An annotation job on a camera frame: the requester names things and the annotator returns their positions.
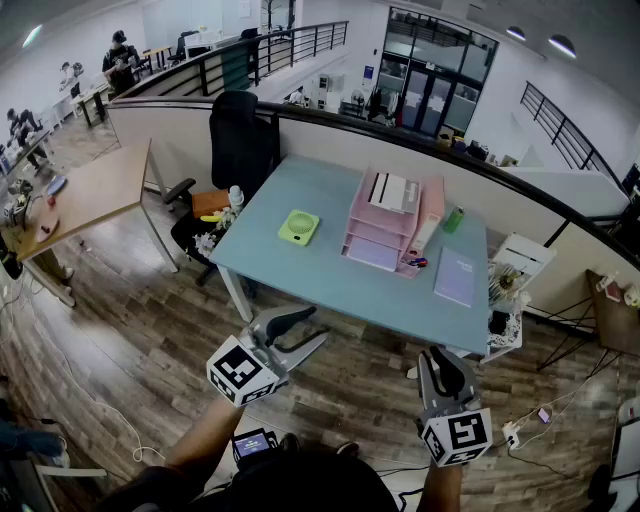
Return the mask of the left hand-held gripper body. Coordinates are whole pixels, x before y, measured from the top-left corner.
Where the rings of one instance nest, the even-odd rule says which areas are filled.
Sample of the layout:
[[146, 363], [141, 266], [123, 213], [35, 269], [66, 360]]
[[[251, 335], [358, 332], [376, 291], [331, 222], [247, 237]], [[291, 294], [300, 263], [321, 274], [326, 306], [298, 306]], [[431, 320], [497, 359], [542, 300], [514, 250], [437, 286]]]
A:
[[265, 321], [254, 322], [229, 336], [206, 363], [210, 383], [234, 406], [272, 394], [288, 380], [267, 327]]

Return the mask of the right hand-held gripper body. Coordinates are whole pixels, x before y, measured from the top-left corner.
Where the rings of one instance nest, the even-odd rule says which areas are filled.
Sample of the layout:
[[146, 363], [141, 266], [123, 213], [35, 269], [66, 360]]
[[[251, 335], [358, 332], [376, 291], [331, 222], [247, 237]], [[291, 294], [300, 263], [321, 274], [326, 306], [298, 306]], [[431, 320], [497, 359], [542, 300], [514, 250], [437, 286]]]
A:
[[490, 409], [482, 408], [477, 396], [422, 401], [418, 434], [437, 467], [467, 464], [492, 446]]

